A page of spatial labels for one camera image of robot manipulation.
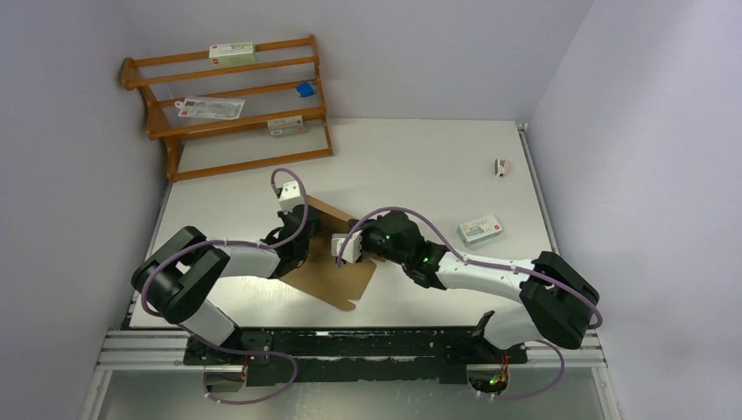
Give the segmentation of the brown cardboard box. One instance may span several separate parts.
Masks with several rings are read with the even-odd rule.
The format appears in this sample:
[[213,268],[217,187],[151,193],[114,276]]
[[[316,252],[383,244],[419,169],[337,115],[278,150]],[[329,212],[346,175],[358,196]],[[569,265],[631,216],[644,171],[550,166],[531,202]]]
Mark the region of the brown cardboard box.
[[363,262],[348,263],[338,268],[331,255],[334,234],[346,234],[355,217],[314,197],[309,205],[318,210],[320,233],[311,238],[305,262],[281,278],[289,286],[313,296],[342,311],[351,311],[368,287],[376,267],[384,260],[372,256]]

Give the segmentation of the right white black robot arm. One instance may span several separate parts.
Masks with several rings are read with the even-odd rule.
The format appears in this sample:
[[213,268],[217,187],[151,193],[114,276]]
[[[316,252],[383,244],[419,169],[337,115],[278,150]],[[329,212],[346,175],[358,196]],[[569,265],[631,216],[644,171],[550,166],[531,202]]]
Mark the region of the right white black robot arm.
[[472,339],[480,361],[495,361],[506,349],[529,341],[578,349],[587,331],[601,326],[598,291],[559,254],[543,251],[526,260],[466,254],[442,235],[425,239],[417,225],[423,219],[390,206],[350,220],[349,232],[335,247],[336,259],[358,263],[375,255],[398,264],[425,289],[477,291],[514,302],[480,318]]

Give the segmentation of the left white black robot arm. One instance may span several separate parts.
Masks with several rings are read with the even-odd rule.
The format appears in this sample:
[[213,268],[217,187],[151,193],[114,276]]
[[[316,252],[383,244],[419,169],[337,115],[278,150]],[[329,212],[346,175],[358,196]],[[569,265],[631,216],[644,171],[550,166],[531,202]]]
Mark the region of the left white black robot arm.
[[195,244],[207,240],[206,236],[196,227],[183,227],[134,271],[131,285],[142,292],[147,278],[160,264],[188,249],[153,277],[145,301],[169,324],[207,340],[207,352],[219,363],[231,363],[245,346],[242,329],[207,300],[217,280],[284,277],[307,259],[310,241],[321,230],[319,211],[312,206],[305,209],[297,205],[278,215],[283,225],[271,230],[256,247],[246,241],[230,241],[227,245],[213,241],[195,248]]

